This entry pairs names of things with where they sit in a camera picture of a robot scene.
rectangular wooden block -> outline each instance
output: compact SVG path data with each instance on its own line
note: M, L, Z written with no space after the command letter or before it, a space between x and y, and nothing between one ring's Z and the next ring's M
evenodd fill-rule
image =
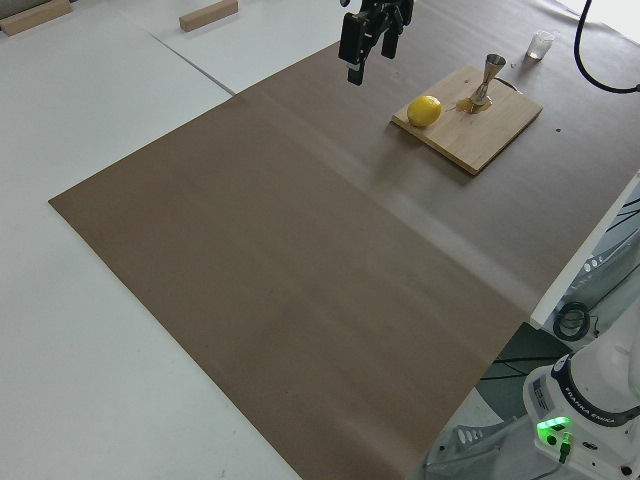
M442 104L434 124L412 126L407 119L408 104L393 115L393 123L477 175L542 111L541 105L496 80L489 84L489 108L475 114L458 111L457 102L473 94L482 76L480 70L467 65L427 89L422 95L432 95Z
M7 35L24 32L42 23L61 17L71 12L69 0L51 0L50 2L17 13L0 20L0 28Z
M180 17L180 28L190 32L238 12L238 0L221 0Z

cutting board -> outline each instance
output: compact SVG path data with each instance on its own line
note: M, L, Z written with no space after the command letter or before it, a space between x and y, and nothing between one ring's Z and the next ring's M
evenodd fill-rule
M409 104L393 115L392 122L477 175L542 111L542 106L526 95L495 80L489 84L489 108L475 114L458 111L457 102L475 91L482 76L480 70L467 65L423 92L442 103L442 114L434 124L412 126L407 119Z

lemon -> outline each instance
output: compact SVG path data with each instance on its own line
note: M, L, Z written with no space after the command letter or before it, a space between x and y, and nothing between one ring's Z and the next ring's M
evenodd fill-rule
M409 104L407 117L414 127L426 127L435 122L442 112L442 105L436 97L421 95Z

green cable plug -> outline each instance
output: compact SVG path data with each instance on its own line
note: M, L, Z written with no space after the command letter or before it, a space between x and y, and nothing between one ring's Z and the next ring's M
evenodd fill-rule
M571 440L573 439L573 435L569 432L564 434L562 438L562 445L560 445L560 463L564 464L567 461L567 457L569 456L569 452L571 452Z

brown paper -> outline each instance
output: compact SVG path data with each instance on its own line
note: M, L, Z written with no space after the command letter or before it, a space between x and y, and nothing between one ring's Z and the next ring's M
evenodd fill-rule
M363 87L330 47L51 203L302 478L400 479L638 168L637 107L568 41L520 65L539 25L574 26L416 2ZM609 41L605 66L637 53ZM494 49L545 110L471 178L387 122Z

